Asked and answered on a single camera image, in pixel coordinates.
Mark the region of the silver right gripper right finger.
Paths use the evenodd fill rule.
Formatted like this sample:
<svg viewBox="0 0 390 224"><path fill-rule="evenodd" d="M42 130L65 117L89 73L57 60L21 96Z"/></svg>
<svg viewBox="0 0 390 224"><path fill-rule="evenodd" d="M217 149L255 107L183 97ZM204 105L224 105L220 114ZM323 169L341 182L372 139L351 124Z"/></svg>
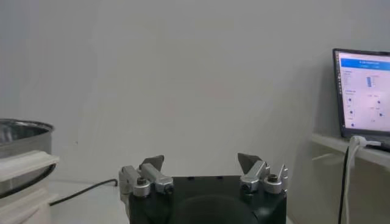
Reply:
<svg viewBox="0 0 390 224"><path fill-rule="evenodd" d="M256 155L238 153L238 162L243 170L239 178L241 189L248 193L260 187L269 194L281 194L288 191L288 169L282 165L278 173L271 173L271 167Z"/></svg>

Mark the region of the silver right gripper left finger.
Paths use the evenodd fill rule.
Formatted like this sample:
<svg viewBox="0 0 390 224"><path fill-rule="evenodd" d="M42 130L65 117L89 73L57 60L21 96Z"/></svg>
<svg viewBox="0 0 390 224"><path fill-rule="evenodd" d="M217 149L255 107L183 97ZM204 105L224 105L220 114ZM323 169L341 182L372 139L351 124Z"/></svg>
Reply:
<svg viewBox="0 0 390 224"><path fill-rule="evenodd" d="M119 192L122 198L133 195L147 197L154 187L159 194L171 194L174 190L173 177L162 174L164 155L146 158L137 167L124 166L119 171Z"/></svg>

